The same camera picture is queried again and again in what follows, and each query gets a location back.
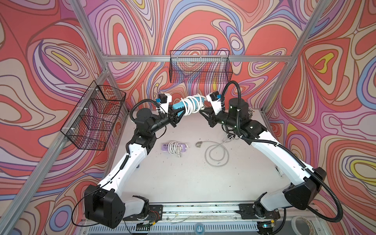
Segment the blue power strip with cord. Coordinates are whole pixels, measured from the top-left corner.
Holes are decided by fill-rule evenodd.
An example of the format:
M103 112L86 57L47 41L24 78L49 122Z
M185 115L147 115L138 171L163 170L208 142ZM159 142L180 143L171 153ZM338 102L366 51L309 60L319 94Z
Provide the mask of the blue power strip with cord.
M184 116L189 116L191 114L198 113L201 109L203 109L205 101L206 98L204 96L196 94L181 99L179 103L174 104L172 107L174 109L185 108L186 113L184 114Z

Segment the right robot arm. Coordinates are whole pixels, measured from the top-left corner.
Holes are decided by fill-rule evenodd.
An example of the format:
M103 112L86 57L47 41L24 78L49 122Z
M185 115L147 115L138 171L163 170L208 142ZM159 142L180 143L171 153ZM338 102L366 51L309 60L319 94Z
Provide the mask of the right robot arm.
M271 160L290 180L285 188L265 192L253 203L251 211L255 217L265 218L275 209L294 207L308 209L327 222L338 223L342 220L343 208L338 197L325 183L326 171L303 162L278 142L263 124L252 119L249 105L242 98L237 82L228 82L222 93L215 91L206 96L199 95L197 105L210 127L220 124L225 130L232 130L239 139ZM330 195L336 205L337 214L334 217L325 216L310 206L321 189Z

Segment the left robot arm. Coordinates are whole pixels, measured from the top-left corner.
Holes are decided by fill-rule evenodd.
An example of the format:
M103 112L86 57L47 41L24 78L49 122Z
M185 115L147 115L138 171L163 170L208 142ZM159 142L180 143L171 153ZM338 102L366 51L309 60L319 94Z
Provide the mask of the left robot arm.
M126 144L124 156L98 185L89 185L81 199L85 218L95 225L114 229L128 217L149 220L147 198L134 195L122 200L121 195L126 181L154 147L156 132L168 125L176 127L191 111L183 100L171 104L169 98L144 99L130 110L129 116L136 129Z

